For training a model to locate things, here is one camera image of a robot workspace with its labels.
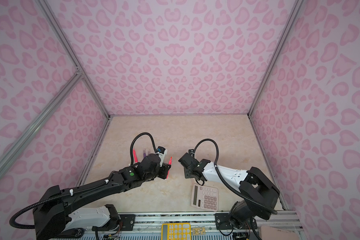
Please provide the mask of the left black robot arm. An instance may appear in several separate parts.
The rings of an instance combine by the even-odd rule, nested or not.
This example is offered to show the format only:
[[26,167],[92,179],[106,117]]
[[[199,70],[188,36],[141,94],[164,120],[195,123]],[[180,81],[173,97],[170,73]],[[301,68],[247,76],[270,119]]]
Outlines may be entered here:
[[146,156],[141,162],[112,171],[104,179],[75,188],[49,188],[43,197],[15,213],[9,224],[17,229],[34,229],[38,240],[57,237],[73,223],[72,213],[81,207],[110,195],[140,187],[155,178],[166,179],[170,164],[162,163],[157,154]]

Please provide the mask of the pink highlighter pen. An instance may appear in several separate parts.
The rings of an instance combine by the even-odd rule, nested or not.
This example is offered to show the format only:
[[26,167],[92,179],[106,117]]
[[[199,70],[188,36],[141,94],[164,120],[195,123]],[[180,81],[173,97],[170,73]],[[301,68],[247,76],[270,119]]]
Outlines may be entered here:
[[167,177],[166,177],[166,179],[168,179],[169,178],[169,174],[170,174],[170,169],[171,169],[171,167],[172,167],[172,159],[173,159],[173,157],[170,157],[170,160],[169,160],[169,162],[168,162],[168,171],[167,171]]
[[138,162],[138,157],[135,149],[133,149],[133,159],[134,159],[134,163]]

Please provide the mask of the pink desk calculator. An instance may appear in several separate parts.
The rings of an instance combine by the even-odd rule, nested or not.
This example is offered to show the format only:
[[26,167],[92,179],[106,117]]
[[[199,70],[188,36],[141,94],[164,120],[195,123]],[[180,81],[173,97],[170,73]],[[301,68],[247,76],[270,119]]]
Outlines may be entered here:
[[194,184],[192,188],[191,206],[203,211],[217,212],[219,206],[219,190],[214,187]]

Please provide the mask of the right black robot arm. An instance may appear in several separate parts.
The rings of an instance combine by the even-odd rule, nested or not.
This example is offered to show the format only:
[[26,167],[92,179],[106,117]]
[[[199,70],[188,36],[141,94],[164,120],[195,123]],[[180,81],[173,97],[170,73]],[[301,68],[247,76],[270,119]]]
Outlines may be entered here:
[[228,213],[228,221],[232,227],[240,229],[249,225],[254,217],[269,220],[271,215],[277,214],[275,206],[280,190],[259,168],[231,169],[205,159],[198,161],[190,153],[184,154],[179,163],[184,168],[185,178],[203,183],[221,183],[243,199],[234,203]]

